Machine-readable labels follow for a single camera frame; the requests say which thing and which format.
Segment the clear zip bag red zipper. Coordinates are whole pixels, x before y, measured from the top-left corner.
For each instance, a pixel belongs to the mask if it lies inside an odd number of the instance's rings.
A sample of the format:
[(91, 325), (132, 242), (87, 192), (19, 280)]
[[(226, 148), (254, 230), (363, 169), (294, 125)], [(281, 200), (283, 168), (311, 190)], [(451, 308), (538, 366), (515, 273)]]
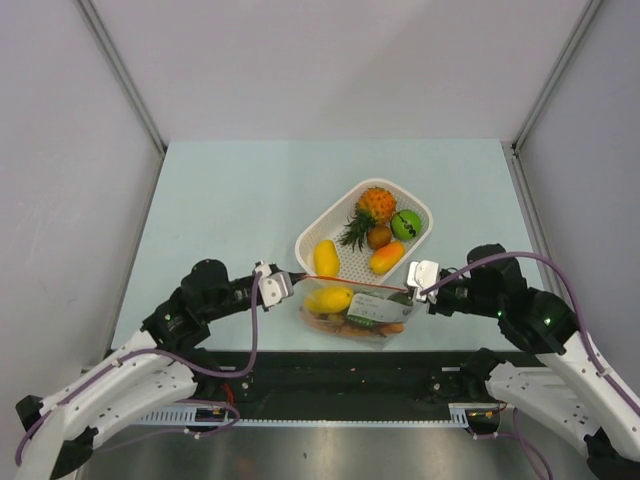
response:
[[(302, 299), (299, 310), (301, 308), (307, 310), (304, 306), (304, 300), (312, 291), (323, 287), (335, 286), (347, 287), (354, 292), (351, 305), (347, 309), (342, 311), (352, 321), (403, 323), (405, 331), (406, 324), (414, 316), (414, 312), (416, 311), (416, 303), (414, 301), (412, 306), (404, 306), (388, 300), (388, 297), (392, 293), (397, 291), (408, 291), (407, 289), (324, 277), (306, 277), (296, 285), (296, 293), (299, 294)], [(377, 348), (380, 348), (402, 333), (388, 338), (350, 338), (335, 334), (322, 334), (339, 338), (346, 338), (362, 344), (369, 343)]]

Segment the yellow mango front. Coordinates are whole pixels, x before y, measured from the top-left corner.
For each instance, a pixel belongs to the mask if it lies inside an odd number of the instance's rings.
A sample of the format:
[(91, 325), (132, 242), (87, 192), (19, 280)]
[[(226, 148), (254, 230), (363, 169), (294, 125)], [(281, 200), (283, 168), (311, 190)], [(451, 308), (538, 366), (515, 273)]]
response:
[(312, 291), (304, 300), (304, 306), (313, 314), (337, 314), (347, 309), (354, 292), (347, 287), (323, 287)]

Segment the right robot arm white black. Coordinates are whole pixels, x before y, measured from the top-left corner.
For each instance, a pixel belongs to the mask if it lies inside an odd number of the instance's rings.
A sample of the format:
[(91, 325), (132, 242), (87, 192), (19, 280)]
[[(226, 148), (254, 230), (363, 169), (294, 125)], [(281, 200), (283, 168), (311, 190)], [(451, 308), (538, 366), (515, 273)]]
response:
[(463, 365), (461, 388), (473, 401), (489, 396), (525, 413), (570, 444), (598, 479), (639, 476), (639, 397), (596, 349), (576, 296), (563, 299), (528, 286), (520, 260), (541, 263), (567, 284), (550, 259), (507, 252), (499, 244), (474, 248), (467, 264), (447, 270), (413, 261), (406, 285), (432, 314), (494, 318), (502, 335), (561, 379), (567, 398), (482, 348)]

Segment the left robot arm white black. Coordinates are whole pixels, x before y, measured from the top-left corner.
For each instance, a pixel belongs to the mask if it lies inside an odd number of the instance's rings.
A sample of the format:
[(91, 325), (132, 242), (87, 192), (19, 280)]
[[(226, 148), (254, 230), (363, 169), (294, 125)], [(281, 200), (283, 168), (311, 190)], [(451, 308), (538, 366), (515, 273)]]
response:
[[(232, 280), (223, 262), (198, 262), (124, 345), (57, 393), (28, 395), (17, 403), (25, 429), (14, 454), (17, 478), (65, 477), (141, 416), (195, 396), (210, 399), (221, 383), (250, 374), (257, 360), (258, 312), (292, 297), (305, 277), (258, 262), (250, 275)], [(248, 362), (224, 370), (200, 345), (210, 323), (244, 311), (251, 314)]]

